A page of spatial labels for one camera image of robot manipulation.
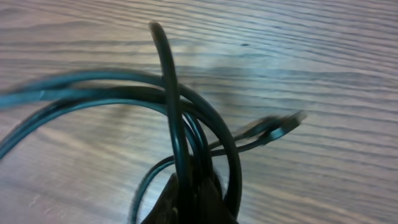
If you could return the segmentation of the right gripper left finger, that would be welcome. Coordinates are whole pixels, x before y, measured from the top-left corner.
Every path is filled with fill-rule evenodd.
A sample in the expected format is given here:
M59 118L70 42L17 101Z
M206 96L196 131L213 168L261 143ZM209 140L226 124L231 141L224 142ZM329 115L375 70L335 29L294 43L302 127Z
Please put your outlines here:
M178 224L178 182L172 174L153 209L141 224Z

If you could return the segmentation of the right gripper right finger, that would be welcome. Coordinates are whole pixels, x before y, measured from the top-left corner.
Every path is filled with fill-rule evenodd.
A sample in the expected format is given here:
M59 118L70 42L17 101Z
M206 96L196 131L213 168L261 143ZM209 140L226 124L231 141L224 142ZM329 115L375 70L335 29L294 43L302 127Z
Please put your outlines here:
M202 180L198 189L199 224L238 224L222 198L222 187L216 174Z

